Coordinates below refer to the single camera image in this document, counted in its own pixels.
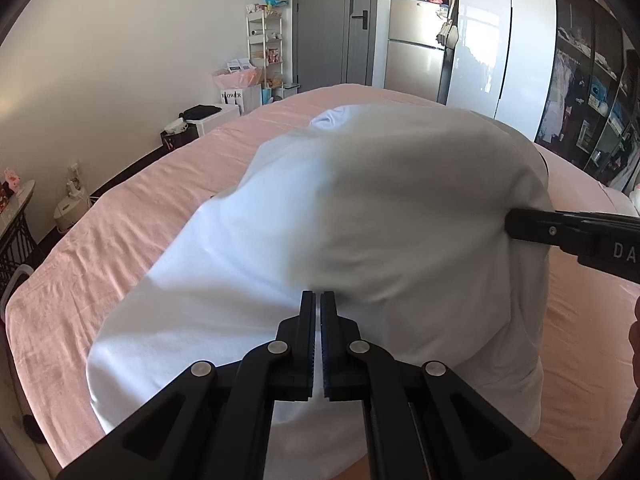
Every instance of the silver refrigerator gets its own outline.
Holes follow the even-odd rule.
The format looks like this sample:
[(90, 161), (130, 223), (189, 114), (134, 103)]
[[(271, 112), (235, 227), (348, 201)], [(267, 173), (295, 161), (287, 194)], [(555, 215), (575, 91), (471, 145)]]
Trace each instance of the silver refrigerator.
[(439, 4), (391, 0), (385, 88), (438, 100), (444, 47), (436, 41), (446, 18)]

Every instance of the white cabinet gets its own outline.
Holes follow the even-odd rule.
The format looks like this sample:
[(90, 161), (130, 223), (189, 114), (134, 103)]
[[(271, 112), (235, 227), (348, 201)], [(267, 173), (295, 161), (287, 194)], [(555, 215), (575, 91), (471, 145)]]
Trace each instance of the white cabinet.
[(511, 0), (458, 0), (460, 39), (454, 53), (447, 106), (495, 117), (504, 78)]
[(556, 0), (511, 0), (511, 41), (495, 118), (534, 140), (556, 52)]

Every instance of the small round table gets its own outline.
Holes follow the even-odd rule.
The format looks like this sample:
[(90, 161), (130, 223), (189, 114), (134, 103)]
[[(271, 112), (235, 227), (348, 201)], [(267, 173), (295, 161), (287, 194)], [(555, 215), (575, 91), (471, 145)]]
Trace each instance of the small round table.
[(25, 263), (31, 253), (40, 250), (31, 236), (24, 215), (35, 185), (35, 180), (22, 184), (0, 213), (0, 294), (14, 275), (15, 269)]

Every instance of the mattress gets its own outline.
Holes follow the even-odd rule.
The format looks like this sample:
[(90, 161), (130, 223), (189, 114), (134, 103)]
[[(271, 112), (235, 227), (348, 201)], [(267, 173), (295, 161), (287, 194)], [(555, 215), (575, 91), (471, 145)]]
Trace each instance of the mattress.
[[(7, 334), (20, 382), (62, 465), (103, 432), (84, 368), (102, 320), (136, 285), (198, 206), (238, 183), (265, 140), (344, 104), (424, 100), (341, 85), (258, 108), (107, 192), (14, 294)], [(617, 212), (599, 184), (539, 147), (556, 209)], [(640, 286), (552, 249), (536, 440), (578, 479), (596, 478), (620, 446), (635, 393), (627, 332)]]

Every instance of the white fabric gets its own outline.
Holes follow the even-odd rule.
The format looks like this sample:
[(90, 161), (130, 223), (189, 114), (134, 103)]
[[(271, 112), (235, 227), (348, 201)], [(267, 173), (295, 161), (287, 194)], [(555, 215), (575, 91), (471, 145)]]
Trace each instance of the white fabric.
[(564, 102), (569, 91), (569, 84), (574, 77), (571, 63), (575, 64), (572, 58), (563, 52), (556, 51), (549, 97), (546, 100), (545, 115), (540, 124), (540, 133), (545, 142), (551, 142), (554, 136), (559, 136), (562, 132)]
[(629, 196), (627, 196), (624, 193), (619, 192), (617, 189), (604, 186), (603, 184), (600, 184), (600, 187), (607, 194), (619, 215), (640, 216), (637, 210), (638, 206), (636, 205), (636, 201), (638, 200), (638, 196), (636, 195), (638, 193), (637, 191), (632, 191)]
[(640, 187), (636, 186), (636, 188), (629, 193), (629, 200), (636, 208), (636, 211), (640, 213)]
[[(496, 124), (440, 105), (347, 106), (265, 143), (105, 320), (87, 363), (104, 429), (193, 362), (272, 340), (310, 289), (334, 290), (363, 338), (443, 361), (536, 431), (547, 250), (503, 224), (551, 203), (538, 152)], [(265, 478), (331, 478), (366, 452), (359, 403), (322, 398), (320, 363), (310, 402), (276, 404)]]

